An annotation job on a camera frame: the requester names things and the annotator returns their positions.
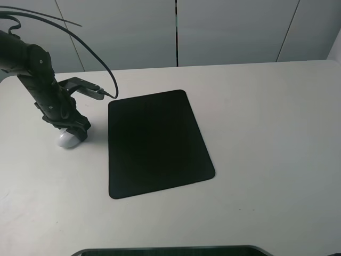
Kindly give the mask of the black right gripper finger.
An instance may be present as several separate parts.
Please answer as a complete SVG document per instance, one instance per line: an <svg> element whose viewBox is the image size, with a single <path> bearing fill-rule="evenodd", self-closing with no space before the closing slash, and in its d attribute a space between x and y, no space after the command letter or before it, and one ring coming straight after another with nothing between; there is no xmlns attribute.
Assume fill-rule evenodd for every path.
<svg viewBox="0 0 341 256"><path fill-rule="evenodd" d="M83 126L70 126L67 128L67 132L74 135L80 142L85 141L88 138L87 130L88 125Z"/></svg>

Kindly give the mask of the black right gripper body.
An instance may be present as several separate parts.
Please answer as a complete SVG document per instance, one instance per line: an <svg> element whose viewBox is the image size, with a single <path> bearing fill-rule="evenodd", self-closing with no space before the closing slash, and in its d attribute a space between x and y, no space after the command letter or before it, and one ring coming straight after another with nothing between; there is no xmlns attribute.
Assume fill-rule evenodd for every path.
<svg viewBox="0 0 341 256"><path fill-rule="evenodd" d="M42 112L43 120L57 129L88 130L90 122L80 114L76 100L56 80L44 82L34 80L35 106Z"/></svg>

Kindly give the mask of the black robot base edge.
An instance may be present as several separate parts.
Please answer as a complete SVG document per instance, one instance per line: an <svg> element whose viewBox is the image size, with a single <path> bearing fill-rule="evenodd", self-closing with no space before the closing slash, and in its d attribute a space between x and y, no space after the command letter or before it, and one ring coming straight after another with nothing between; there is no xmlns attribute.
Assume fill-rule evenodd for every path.
<svg viewBox="0 0 341 256"><path fill-rule="evenodd" d="M84 249L73 255L271 255L251 245Z"/></svg>

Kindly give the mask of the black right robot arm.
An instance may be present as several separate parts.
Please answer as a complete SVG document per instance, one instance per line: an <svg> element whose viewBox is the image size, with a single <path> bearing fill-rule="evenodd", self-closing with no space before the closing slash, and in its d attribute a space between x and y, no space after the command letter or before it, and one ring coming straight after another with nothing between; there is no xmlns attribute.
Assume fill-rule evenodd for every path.
<svg viewBox="0 0 341 256"><path fill-rule="evenodd" d="M50 54L1 31L1 70L17 76L43 113L42 119L83 142L91 127L76 108L76 100L55 79Z"/></svg>

